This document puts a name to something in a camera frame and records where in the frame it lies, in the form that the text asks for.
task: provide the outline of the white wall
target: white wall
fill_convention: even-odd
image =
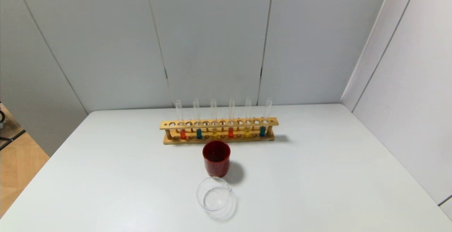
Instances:
[[[87,116],[23,0],[0,0],[0,100],[52,155]]]
[[[88,112],[171,107],[149,0],[26,0]]]
[[[256,102],[270,0],[150,0],[173,101]]]
[[[350,111],[363,93],[372,73],[391,40],[409,0],[384,0],[366,46],[342,95],[341,103]]]
[[[259,104],[337,103],[383,0],[272,0]]]
[[[410,1],[354,111],[437,203],[452,195],[451,1]]]

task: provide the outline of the wooden test tube rack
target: wooden test tube rack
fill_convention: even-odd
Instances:
[[[190,144],[190,143],[207,143],[212,140],[221,140],[225,142],[251,142],[251,141],[271,141],[275,137],[273,135],[273,126],[278,126],[276,117],[269,118],[250,118],[250,124],[245,124],[247,120],[244,118],[235,118],[233,124],[229,123],[229,119],[201,120],[200,125],[195,125],[196,120],[181,121],[162,121],[160,129],[165,130],[165,145],[172,144]],[[250,136],[245,137],[245,126],[250,128]],[[265,136],[259,135],[261,127],[265,127]],[[234,137],[228,137],[228,129],[234,129]],[[180,131],[184,129],[187,139],[180,138]],[[196,130],[201,129],[202,139],[197,139]],[[213,138],[213,129],[216,129],[216,138]]]

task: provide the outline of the empty test tube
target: empty test tube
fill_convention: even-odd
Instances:
[[[177,113],[177,120],[179,121],[179,126],[184,125],[184,115],[182,114],[182,103],[180,100],[176,100],[176,113]],[[185,134],[185,129],[180,130],[180,138],[181,139],[187,139],[187,135]]]
[[[234,124],[234,109],[236,107],[236,101],[234,98],[229,100],[229,124]],[[234,137],[234,128],[229,127],[228,130],[228,137],[233,138]]]
[[[212,124],[216,125],[216,100],[212,99],[210,100],[210,114],[212,115]],[[217,132],[216,132],[216,128],[212,129],[212,138],[216,139],[217,136]]]
[[[245,124],[249,124],[250,118],[251,118],[251,98],[247,97],[246,101],[245,101]],[[244,137],[249,137],[250,136],[250,127],[249,126],[245,126],[245,133],[243,134]]]
[[[273,100],[271,98],[267,99],[267,103],[265,104],[265,111],[263,113],[263,119],[267,119],[270,116],[270,110],[272,109],[272,103]],[[264,137],[265,136],[265,126],[260,127],[259,136]]]
[[[194,99],[193,100],[193,110],[195,111],[195,117],[196,117],[196,125],[201,125],[201,114],[199,113],[199,100]],[[202,139],[202,131],[201,128],[196,129],[196,138]]]

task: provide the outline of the white table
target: white table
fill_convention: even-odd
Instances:
[[[253,116],[262,110],[253,107]],[[230,144],[225,179],[239,204],[227,222],[210,219],[195,197],[208,176],[202,145],[163,145],[159,123],[175,111],[142,109],[90,114],[0,220],[0,231],[452,231],[342,105],[275,106],[272,116],[280,122],[274,142]]]

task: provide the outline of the red cup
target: red cup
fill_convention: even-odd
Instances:
[[[208,142],[202,149],[204,165],[209,176],[226,176],[229,169],[229,145],[220,140]]]

